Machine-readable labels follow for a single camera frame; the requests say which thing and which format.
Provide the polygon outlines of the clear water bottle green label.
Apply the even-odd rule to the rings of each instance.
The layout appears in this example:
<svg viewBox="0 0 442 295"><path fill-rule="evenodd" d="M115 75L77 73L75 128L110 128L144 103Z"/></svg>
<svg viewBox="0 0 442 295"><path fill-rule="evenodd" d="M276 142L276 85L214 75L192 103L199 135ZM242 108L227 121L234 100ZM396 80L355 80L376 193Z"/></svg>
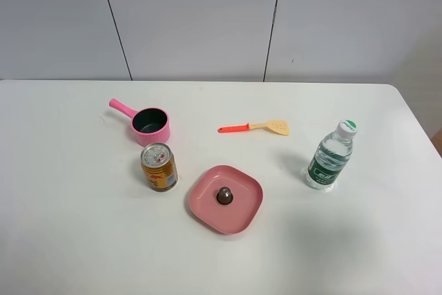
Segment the clear water bottle green label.
<svg viewBox="0 0 442 295"><path fill-rule="evenodd" d="M352 156L357 130L355 122L341 120L334 131L320 141L305 171L308 187L322 191L333 189L337 177Z"/></svg>

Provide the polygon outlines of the orange yellow toy spatula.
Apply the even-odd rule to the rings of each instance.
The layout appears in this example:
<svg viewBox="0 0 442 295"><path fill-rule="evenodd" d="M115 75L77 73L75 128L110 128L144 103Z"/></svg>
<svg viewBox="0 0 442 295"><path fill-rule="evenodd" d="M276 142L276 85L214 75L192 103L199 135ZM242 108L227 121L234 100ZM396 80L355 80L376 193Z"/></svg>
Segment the orange yellow toy spatula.
<svg viewBox="0 0 442 295"><path fill-rule="evenodd" d="M288 136L290 134L289 125L283 120L271 120L260 124L243 124L236 126L220 127L219 133L239 133L247 131L264 130L277 135Z"/></svg>

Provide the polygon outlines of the pink toy saucepan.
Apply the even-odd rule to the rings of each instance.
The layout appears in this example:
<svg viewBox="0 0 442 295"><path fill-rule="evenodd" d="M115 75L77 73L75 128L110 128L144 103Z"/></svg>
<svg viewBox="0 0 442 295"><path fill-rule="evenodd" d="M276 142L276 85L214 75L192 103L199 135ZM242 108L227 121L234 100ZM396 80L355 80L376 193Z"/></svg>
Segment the pink toy saucepan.
<svg viewBox="0 0 442 295"><path fill-rule="evenodd" d="M166 143L169 140L170 119L163 109L151 107L135 111L116 99L111 99L108 105L131 119L131 129L141 146Z"/></svg>

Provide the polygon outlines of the pink square plate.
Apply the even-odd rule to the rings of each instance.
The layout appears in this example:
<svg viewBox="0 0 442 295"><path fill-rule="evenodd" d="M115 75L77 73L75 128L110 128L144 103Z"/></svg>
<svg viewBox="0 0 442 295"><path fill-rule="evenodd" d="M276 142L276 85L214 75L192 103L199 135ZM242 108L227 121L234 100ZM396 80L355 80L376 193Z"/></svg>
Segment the pink square plate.
<svg viewBox="0 0 442 295"><path fill-rule="evenodd" d="M220 188L228 187L233 202L218 204ZM244 231L255 218L263 201L263 190L257 180L227 165L209 169L193 186L189 194L189 209L193 215L221 234Z"/></svg>

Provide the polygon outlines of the gold drink can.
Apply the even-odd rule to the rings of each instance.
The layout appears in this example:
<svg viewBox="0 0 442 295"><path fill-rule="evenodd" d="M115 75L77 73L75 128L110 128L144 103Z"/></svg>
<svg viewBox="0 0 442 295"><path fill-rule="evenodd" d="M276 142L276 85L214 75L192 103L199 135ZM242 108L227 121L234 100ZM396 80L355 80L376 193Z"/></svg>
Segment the gold drink can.
<svg viewBox="0 0 442 295"><path fill-rule="evenodd" d="M154 191L168 191L178 181L174 154L163 143L147 145L140 154L140 162L146 181Z"/></svg>

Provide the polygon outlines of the dark brown coffee capsule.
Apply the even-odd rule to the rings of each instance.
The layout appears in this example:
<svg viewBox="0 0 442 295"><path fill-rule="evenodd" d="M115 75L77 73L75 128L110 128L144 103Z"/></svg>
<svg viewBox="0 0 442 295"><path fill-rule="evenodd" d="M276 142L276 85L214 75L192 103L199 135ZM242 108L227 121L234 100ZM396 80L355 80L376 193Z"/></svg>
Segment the dark brown coffee capsule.
<svg viewBox="0 0 442 295"><path fill-rule="evenodd" d="M227 206L233 202L233 194L228 187L222 187L219 189L216 195L216 201L218 204Z"/></svg>

